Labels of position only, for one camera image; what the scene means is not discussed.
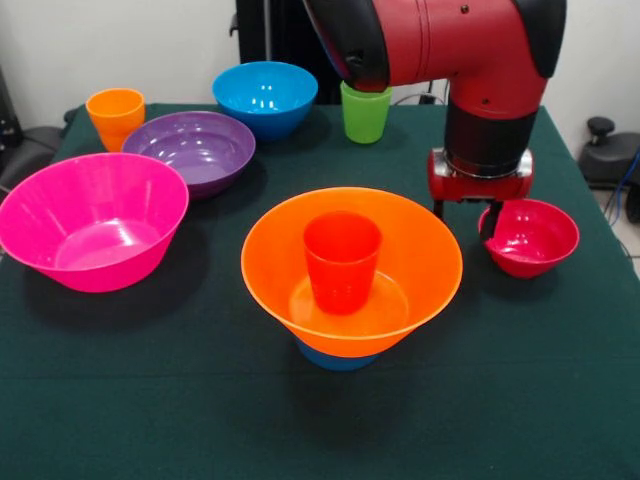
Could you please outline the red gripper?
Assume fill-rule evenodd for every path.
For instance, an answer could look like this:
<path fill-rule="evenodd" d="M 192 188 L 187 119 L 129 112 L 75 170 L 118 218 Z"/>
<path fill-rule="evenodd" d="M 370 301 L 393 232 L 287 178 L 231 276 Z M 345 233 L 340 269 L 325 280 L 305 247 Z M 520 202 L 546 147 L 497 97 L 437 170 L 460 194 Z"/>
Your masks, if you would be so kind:
<path fill-rule="evenodd" d="M 504 207 L 502 201 L 524 198 L 529 195 L 534 179 L 534 157 L 527 149 L 514 173 L 498 178 L 473 177 L 463 174 L 446 161 L 445 150 L 430 151 L 427 160 L 428 188 L 433 213 L 444 218 L 444 202 L 492 201 L 482 222 L 482 239 L 495 235 L 499 216 Z"/>

